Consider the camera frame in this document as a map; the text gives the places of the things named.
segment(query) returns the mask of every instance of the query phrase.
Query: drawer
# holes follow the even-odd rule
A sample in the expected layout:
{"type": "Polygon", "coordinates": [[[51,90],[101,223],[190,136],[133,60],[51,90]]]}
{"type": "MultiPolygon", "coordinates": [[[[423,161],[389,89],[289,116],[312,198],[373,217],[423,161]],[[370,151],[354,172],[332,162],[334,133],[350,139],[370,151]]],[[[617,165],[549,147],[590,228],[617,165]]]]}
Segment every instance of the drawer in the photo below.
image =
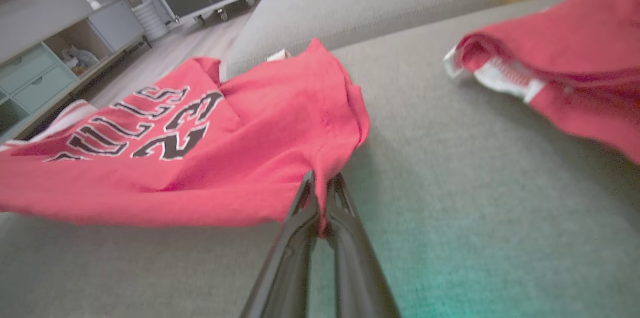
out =
{"type": "Polygon", "coordinates": [[[47,68],[55,65],[53,59],[41,47],[14,58],[0,68],[0,87],[14,93],[23,84],[30,82],[47,68]]]}
{"type": "Polygon", "coordinates": [[[13,97],[33,113],[73,81],[66,71],[56,67],[32,81],[13,97]]]}

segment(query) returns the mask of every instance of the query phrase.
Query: ribbed white pot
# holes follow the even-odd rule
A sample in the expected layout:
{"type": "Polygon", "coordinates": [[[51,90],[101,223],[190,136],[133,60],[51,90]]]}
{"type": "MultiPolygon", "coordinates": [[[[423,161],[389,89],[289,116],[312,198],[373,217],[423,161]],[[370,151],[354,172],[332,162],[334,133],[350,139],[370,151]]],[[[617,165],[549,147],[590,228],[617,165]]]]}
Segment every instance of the ribbed white pot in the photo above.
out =
{"type": "Polygon", "coordinates": [[[142,27],[144,27],[146,37],[150,41],[157,40],[169,33],[167,25],[165,25],[165,23],[160,19],[160,16],[156,11],[156,7],[153,5],[151,0],[145,1],[131,10],[135,13],[135,16],[142,24],[142,27]]]}

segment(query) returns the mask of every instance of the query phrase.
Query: gray sofa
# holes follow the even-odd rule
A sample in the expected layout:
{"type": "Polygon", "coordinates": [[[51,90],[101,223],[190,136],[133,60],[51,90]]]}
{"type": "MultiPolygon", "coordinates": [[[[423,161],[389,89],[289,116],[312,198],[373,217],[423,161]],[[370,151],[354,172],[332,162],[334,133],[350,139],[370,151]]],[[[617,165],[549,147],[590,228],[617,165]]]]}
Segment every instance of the gray sofa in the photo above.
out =
{"type": "MultiPolygon", "coordinates": [[[[640,317],[640,169],[518,99],[452,81],[467,31],[561,0],[479,11],[334,50],[370,136],[343,174],[405,318],[640,317]]],[[[0,216],[7,318],[232,318],[277,233],[77,227],[0,216]]],[[[332,252],[310,317],[334,316],[332,252]]]]}
{"type": "Polygon", "coordinates": [[[498,0],[261,0],[226,57],[232,78],[318,37],[328,49],[498,4],[498,0]]]}

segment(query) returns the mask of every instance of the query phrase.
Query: open shelf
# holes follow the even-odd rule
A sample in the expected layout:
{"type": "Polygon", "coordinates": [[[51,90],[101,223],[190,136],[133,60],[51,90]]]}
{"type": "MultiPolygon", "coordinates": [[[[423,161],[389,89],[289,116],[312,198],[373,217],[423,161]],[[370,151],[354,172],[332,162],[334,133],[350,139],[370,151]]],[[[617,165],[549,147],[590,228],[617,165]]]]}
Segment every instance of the open shelf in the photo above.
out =
{"type": "Polygon", "coordinates": [[[67,27],[63,31],[54,34],[50,38],[44,40],[46,46],[48,46],[54,54],[62,59],[62,52],[66,49],[75,46],[81,50],[88,50],[93,53],[98,59],[98,63],[93,66],[87,67],[83,72],[73,71],[78,77],[82,78],[92,68],[98,66],[101,62],[105,61],[113,53],[112,50],[105,44],[100,35],[94,30],[93,26],[88,20],[82,20],[72,26],[67,27]]]}
{"type": "Polygon", "coordinates": [[[17,123],[29,116],[19,104],[13,100],[5,100],[0,104],[0,135],[9,132],[17,123]]]}

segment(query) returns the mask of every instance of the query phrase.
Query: folded red cloth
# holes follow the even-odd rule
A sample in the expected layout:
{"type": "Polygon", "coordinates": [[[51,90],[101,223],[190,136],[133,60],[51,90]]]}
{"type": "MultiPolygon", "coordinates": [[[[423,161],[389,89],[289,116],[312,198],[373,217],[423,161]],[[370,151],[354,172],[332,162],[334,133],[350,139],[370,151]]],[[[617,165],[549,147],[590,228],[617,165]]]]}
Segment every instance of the folded red cloth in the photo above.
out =
{"type": "Polygon", "coordinates": [[[82,224],[283,220],[303,176],[327,181],[369,131],[361,91],[320,41],[226,83],[190,59],[153,87],[0,152],[0,209],[82,224]]]}
{"type": "Polygon", "coordinates": [[[640,164],[640,0],[566,0],[467,34],[445,59],[640,164]]]}

